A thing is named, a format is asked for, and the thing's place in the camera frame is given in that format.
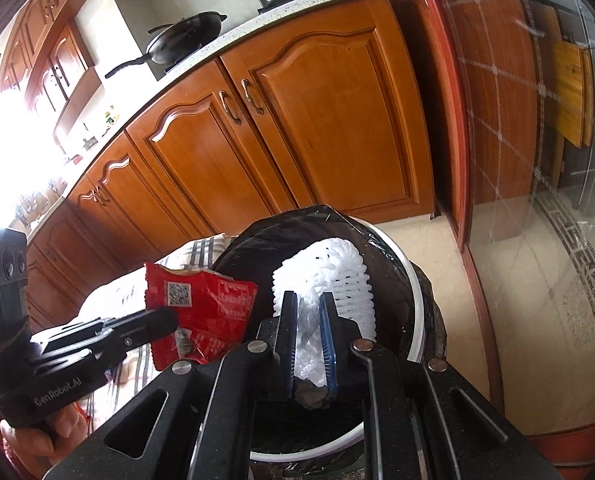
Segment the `person's left hand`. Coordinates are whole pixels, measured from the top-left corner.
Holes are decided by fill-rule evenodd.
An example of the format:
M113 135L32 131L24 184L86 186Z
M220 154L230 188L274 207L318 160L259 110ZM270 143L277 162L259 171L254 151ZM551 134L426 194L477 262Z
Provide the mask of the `person's left hand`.
M5 419L0 433L10 462L30 479L41 479L46 472L74 451L88 435L87 422L77 403L71 403L49 419L52 436L34 427L16 429Z

